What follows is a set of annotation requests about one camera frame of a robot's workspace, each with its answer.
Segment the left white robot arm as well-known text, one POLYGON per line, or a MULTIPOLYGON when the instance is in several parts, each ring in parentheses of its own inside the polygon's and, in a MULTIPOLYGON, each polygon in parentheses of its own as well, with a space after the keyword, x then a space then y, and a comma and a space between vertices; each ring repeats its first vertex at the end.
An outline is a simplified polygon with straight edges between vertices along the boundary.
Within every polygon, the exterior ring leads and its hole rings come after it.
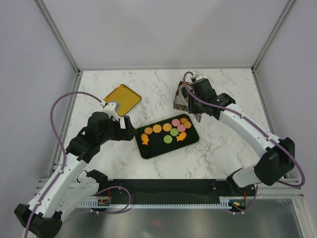
POLYGON ((59 232, 69 214, 92 195, 104 195, 108 190, 108 177, 98 170, 91 170, 86 178, 68 193, 67 189, 75 177, 97 155, 106 142, 130 141, 136 134, 128 116, 124 116, 121 127, 118 114, 114 110, 94 112, 87 126, 63 148, 61 164, 27 204, 19 204, 14 213, 25 228, 24 236, 31 232, 40 238, 53 238, 59 232))

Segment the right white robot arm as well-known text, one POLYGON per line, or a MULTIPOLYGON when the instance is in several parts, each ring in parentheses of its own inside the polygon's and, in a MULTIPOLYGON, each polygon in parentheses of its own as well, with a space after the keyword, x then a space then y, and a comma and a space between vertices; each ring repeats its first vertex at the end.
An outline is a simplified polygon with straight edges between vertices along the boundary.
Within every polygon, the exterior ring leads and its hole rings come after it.
POLYGON ((271 186, 279 182, 297 165, 295 144, 290 138, 278 136, 262 129, 253 122, 226 93, 217 94, 206 78, 198 79, 188 92, 188 112, 207 114, 226 124, 239 134, 257 153, 259 161, 230 175, 226 189, 231 195, 239 195, 246 186, 263 183, 271 186))

